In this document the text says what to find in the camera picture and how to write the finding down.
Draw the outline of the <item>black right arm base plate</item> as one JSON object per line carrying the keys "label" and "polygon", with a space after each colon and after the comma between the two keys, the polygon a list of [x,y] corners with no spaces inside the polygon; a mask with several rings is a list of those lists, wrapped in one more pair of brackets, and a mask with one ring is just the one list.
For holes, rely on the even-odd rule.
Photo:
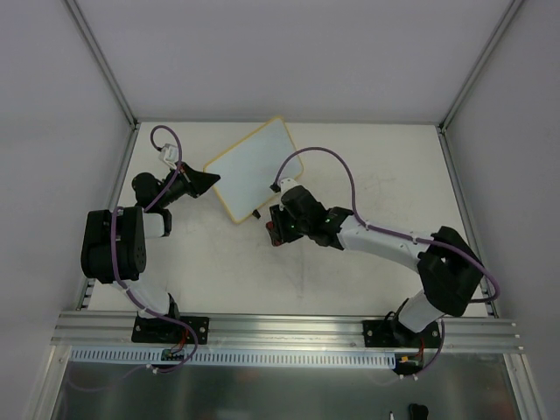
{"label": "black right arm base plate", "polygon": [[437,322],[431,322],[421,332],[412,332],[392,319],[363,320],[362,333],[365,347],[436,349],[441,344]]}

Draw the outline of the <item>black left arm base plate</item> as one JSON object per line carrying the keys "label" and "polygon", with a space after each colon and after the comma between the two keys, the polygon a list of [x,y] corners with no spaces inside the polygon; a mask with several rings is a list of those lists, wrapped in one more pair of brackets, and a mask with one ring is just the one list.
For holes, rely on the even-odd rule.
{"label": "black left arm base plate", "polygon": [[[182,315],[180,320],[194,330],[200,345],[207,343],[210,318]],[[182,326],[160,318],[141,318],[136,316],[131,341],[142,344],[178,344],[185,333],[185,343],[193,344],[193,334],[187,332]]]}

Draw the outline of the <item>yellow-framed whiteboard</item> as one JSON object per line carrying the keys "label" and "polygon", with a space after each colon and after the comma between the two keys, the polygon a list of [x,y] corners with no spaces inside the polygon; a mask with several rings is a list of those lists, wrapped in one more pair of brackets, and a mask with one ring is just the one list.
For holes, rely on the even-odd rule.
{"label": "yellow-framed whiteboard", "polygon": [[233,223],[244,222],[275,196],[270,186],[277,174],[292,179],[303,174],[301,158],[291,155],[296,150],[277,116],[205,164],[204,172],[220,176],[213,189]]}

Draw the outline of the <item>aluminium frame post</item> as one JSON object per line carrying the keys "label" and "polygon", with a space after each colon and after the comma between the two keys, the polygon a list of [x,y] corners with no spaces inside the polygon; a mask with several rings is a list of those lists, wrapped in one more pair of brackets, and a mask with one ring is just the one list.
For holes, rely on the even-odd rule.
{"label": "aluminium frame post", "polygon": [[81,8],[80,2],[76,0],[63,0],[62,3],[64,4],[70,18],[73,20],[78,33],[83,39],[85,46],[94,60],[94,63],[108,85],[108,88],[113,95],[118,108],[121,110],[125,121],[131,128],[135,128],[137,126],[137,118],[134,115],[132,107],[126,99],[124,92],[106,58],[106,55],[104,54],[104,51],[102,50],[102,47]]}
{"label": "aluminium frame post", "polygon": [[477,59],[475,60],[472,68],[469,70],[460,90],[453,99],[451,106],[448,108],[444,115],[444,118],[439,123],[438,128],[442,133],[445,133],[448,127],[451,125],[456,114],[461,109],[467,96],[473,90],[474,85],[478,78],[480,77],[483,69],[487,65],[487,62],[492,57],[495,49],[498,47],[499,43],[505,36],[508,28],[513,23],[515,17],[519,13],[520,8],[525,4],[524,0],[511,0],[507,3],[506,9],[500,16],[496,26],[493,28],[490,36],[483,45]]}

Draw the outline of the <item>red bone-shaped whiteboard eraser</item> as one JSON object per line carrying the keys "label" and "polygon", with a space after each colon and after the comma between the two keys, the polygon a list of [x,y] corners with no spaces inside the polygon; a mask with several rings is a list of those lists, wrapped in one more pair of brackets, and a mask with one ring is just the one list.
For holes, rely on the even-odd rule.
{"label": "red bone-shaped whiteboard eraser", "polygon": [[278,247],[280,245],[283,244],[283,239],[282,236],[280,234],[280,232],[278,231],[278,229],[275,227],[274,222],[273,221],[269,221],[266,223],[265,225],[267,232],[269,234],[269,238],[271,240],[271,244],[273,247]]}

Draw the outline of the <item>left aluminium frame post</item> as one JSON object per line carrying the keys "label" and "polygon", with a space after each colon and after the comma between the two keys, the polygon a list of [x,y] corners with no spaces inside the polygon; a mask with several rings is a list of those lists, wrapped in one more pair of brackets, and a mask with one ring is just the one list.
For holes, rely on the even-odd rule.
{"label": "left aluminium frame post", "polygon": [[108,85],[108,88],[113,95],[118,108],[121,110],[125,121],[131,128],[135,128],[137,126],[137,118],[134,115],[132,107],[126,99],[124,92],[106,58],[106,55],[104,54],[104,51],[102,50],[102,47],[81,8],[80,2],[76,0],[63,0],[62,3],[64,4],[70,18],[73,20],[78,33],[83,39],[85,46],[94,60],[94,63]]}

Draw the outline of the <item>right aluminium frame post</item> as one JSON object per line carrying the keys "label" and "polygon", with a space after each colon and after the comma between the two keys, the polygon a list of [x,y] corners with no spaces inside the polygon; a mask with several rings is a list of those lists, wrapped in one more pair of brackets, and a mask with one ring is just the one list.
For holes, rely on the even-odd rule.
{"label": "right aluminium frame post", "polygon": [[525,4],[524,0],[511,0],[507,3],[506,9],[500,16],[496,26],[493,28],[490,36],[483,45],[477,59],[475,60],[472,68],[469,70],[460,90],[453,99],[451,106],[448,108],[444,115],[444,118],[439,123],[438,128],[442,133],[445,133],[448,127],[451,125],[456,114],[461,109],[467,96],[473,90],[474,85],[478,78],[480,77],[483,69],[487,65],[487,62],[492,57],[495,49],[498,47],[499,43],[505,36],[508,28],[513,23],[515,17],[519,13],[520,8]]}

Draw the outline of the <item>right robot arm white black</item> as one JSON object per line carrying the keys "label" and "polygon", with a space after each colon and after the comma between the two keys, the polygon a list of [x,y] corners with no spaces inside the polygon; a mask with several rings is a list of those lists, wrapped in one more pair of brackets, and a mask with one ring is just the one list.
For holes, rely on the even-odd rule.
{"label": "right robot arm white black", "polygon": [[419,275],[422,289],[397,309],[385,332],[402,346],[420,340],[424,330],[443,316],[462,316],[483,277],[479,259],[460,236],[441,227],[429,238],[368,227],[351,209],[325,208],[296,180],[271,186],[280,202],[269,209],[266,228],[273,246],[307,237],[320,247],[378,256]]}

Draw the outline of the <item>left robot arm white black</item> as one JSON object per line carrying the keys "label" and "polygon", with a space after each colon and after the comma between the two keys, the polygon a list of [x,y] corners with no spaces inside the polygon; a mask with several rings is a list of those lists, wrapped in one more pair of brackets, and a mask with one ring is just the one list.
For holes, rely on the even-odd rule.
{"label": "left robot arm white black", "polygon": [[197,199],[220,179],[217,174],[195,171],[180,162],[162,180],[148,172],[137,174],[131,182],[134,206],[87,214],[80,254],[82,271],[88,279],[121,289],[136,307],[132,342],[207,343],[209,319],[181,315],[172,295],[142,274],[148,261],[146,241],[165,238],[172,231],[168,206],[186,195]]}

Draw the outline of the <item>black object at bottom edge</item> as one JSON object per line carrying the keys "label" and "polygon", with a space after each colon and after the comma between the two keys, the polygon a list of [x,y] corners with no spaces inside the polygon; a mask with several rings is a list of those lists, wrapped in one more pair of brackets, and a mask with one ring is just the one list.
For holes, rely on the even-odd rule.
{"label": "black object at bottom edge", "polygon": [[429,414],[429,409],[425,405],[417,403],[412,403],[409,405],[410,420],[427,420]]}

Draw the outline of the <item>aluminium mounting rail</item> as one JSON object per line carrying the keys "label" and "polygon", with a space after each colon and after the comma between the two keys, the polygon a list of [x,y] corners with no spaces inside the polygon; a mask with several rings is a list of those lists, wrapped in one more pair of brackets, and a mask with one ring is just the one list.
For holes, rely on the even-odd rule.
{"label": "aluminium mounting rail", "polygon": [[[133,311],[63,311],[51,343],[74,346],[127,346]],[[358,316],[209,314],[209,348],[251,350],[357,350],[365,344]],[[444,318],[447,353],[522,354],[523,338],[506,318]]]}

